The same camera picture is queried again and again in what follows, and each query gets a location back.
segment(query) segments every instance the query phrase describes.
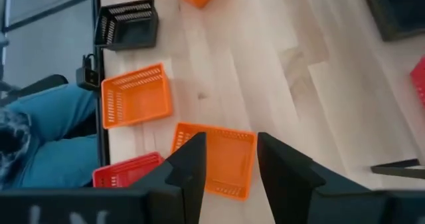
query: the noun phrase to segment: red basket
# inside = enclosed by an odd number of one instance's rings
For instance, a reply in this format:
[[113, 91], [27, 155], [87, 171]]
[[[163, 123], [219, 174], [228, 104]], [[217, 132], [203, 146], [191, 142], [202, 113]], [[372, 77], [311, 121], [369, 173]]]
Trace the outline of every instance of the red basket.
[[164, 159], [157, 152], [133, 158], [93, 172], [94, 187], [128, 187], [157, 166]]
[[412, 77], [412, 82], [416, 87], [419, 99], [425, 106], [425, 56], [422, 57], [419, 64], [412, 70], [410, 77]]

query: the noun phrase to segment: table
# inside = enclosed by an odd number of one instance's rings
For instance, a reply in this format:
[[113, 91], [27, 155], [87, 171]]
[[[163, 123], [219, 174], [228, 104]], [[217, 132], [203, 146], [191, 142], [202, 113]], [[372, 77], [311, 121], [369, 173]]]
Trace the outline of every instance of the table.
[[[102, 0], [102, 5], [134, 0]], [[383, 43], [364, 0], [155, 0], [154, 49], [104, 51], [107, 77], [162, 62], [174, 115], [109, 130], [110, 161], [170, 154], [179, 121], [266, 131], [369, 188], [425, 187], [369, 166], [425, 154], [408, 73], [425, 38]], [[200, 223], [273, 223], [258, 163], [249, 200], [205, 194]]]

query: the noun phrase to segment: person's leg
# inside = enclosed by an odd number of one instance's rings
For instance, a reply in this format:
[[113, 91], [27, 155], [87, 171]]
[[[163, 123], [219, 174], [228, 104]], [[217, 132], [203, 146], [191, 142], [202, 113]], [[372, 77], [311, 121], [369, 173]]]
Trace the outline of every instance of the person's leg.
[[82, 187], [99, 168], [96, 135], [46, 143], [29, 160], [17, 187]]
[[62, 139], [87, 119], [96, 108], [94, 95], [76, 84], [65, 84], [22, 97], [6, 108], [29, 114], [34, 133], [44, 143]]

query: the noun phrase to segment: black basket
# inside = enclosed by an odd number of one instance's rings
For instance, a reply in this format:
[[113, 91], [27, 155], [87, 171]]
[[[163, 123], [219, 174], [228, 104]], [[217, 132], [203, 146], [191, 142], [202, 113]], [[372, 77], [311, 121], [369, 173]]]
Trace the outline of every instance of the black basket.
[[156, 45], [159, 18], [154, 0], [132, 1], [100, 8], [95, 45], [111, 51]]

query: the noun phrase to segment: blue jeans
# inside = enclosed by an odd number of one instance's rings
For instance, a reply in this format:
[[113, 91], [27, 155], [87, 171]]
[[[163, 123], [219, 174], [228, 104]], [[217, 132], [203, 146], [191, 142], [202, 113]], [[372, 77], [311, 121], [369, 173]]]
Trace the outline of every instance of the blue jeans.
[[92, 92], [65, 84], [8, 105], [31, 117], [31, 142], [10, 188], [81, 187], [98, 168], [96, 135], [63, 139], [95, 110]]

